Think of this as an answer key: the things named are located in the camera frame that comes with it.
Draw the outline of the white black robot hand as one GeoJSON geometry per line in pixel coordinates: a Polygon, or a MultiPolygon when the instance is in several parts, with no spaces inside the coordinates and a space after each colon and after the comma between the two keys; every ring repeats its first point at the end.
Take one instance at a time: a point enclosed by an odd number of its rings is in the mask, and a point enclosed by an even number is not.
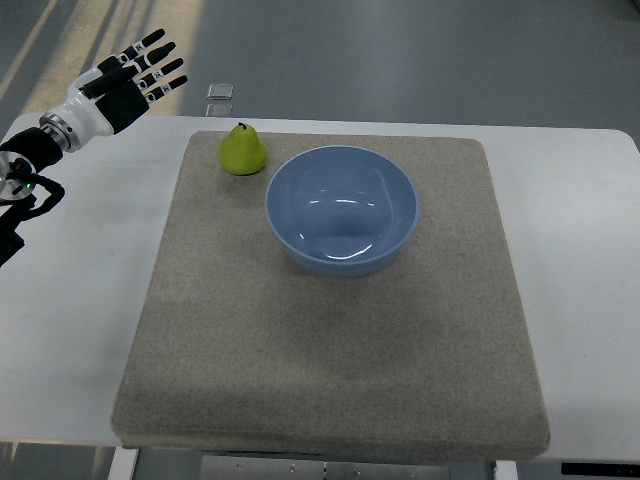
{"type": "Polygon", "coordinates": [[[164,36],[157,29],[81,74],[68,87],[65,102],[40,118],[40,129],[64,152],[127,129],[187,82],[186,75],[172,76],[183,60],[169,58],[176,44],[162,45],[164,36]]]}

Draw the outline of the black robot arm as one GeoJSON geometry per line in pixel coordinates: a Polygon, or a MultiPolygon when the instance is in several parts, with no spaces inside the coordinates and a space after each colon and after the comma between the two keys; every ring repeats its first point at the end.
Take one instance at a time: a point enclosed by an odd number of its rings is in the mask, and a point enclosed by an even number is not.
{"type": "Polygon", "coordinates": [[[63,157],[53,134],[31,127],[1,144],[1,265],[25,245],[17,233],[26,221],[49,213],[64,197],[65,189],[41,172],[63,157]]]}

